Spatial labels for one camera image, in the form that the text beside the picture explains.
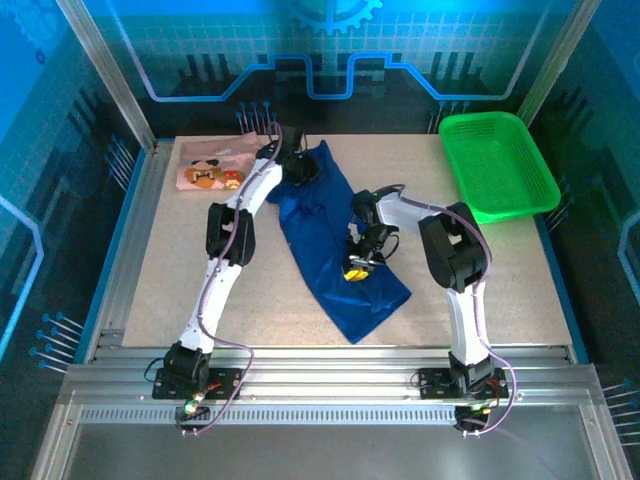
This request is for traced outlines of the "aluminium frame post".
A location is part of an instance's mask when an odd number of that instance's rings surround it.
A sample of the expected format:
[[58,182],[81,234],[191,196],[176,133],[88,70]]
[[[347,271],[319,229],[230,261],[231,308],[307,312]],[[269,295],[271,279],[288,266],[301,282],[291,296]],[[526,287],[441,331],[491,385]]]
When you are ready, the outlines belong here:
[[602,0],[575,1],[517,112],[517,116],[527,127],[532,125],[559,76],[564,72],[601,3]]
[[157,139],[83,0],[55,0],[135,139],[153,154]]

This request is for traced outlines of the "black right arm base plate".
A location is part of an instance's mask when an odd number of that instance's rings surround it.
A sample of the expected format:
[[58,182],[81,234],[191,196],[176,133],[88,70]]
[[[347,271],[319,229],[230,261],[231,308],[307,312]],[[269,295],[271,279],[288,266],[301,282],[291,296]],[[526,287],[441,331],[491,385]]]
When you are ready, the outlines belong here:
[[409,380],[412,388],[419,391],[422,400],[428,399],[508,399],[509,388],[505,372],[495,368],[487,380],[482,380],[466,393],[454,382],[447,368],[421,368]]

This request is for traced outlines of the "aluminium frame rail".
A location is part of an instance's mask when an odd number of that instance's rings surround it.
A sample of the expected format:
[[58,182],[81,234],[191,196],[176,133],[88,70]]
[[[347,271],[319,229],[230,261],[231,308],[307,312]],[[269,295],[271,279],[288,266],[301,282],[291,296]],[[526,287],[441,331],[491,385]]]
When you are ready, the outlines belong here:
[[[515,368],[518,406],[573,406],[578,443],[602,480],[630,480],[622,444],[595,369],[568,346],[499,346]],[[162,352],[101,342],[85,363],[68,367],[31,480],[63,480],[82,425],[171,424],[176,402],[155,400],[144,368]],[[250,372],[229,420],[309,425],[438,423],[451,418],[449,400],[423,400],[412,387],[421,367],[447,363],[442,348],[259,347],[253,356],[220,349],[213,362]]]

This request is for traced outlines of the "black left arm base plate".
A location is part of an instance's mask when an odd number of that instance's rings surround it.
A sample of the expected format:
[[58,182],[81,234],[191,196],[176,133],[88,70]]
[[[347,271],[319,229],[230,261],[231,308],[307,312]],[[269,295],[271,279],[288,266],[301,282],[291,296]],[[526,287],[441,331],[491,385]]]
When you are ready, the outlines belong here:
[[205,393],[206,400],[227,400],[236,388],[242,369],[201,368],[194,376],[178,374],[165,368],[157,370],[152,385],[156,400],[191,400],[196,393]]

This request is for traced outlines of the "blue t-shirt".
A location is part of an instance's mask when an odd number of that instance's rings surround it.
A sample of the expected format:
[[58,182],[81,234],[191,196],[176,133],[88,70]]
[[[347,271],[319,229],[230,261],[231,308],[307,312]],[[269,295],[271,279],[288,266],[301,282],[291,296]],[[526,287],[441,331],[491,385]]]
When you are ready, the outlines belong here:
[[342,273],[354,192],[325,141],[309,150],[319,166],[310,183],[283,181],[267,201],[279,208],[279,223],[298,269],[318,304],[352,344],[388,319],[411,296],[387,266],[365,280],[347,281]]

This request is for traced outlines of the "green plastic basket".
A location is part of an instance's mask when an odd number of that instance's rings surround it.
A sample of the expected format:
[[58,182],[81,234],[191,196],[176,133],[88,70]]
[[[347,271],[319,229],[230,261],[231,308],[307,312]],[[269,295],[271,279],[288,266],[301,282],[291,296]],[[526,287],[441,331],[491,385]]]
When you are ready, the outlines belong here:
[[452,115],[439,125],[462,201],[490,224],[553,210],[561,193],[527,126],[508,112]]

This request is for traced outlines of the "pink pixel-print t-shirt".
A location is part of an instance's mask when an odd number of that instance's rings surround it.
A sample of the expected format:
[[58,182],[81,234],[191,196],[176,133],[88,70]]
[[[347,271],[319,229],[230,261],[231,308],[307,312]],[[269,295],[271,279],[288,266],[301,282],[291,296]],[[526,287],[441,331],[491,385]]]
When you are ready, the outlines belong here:
[[184,142],[179,149],[176,187],[189,190],[236,190],[251,172],[262,147],[251,132],[228,139]]

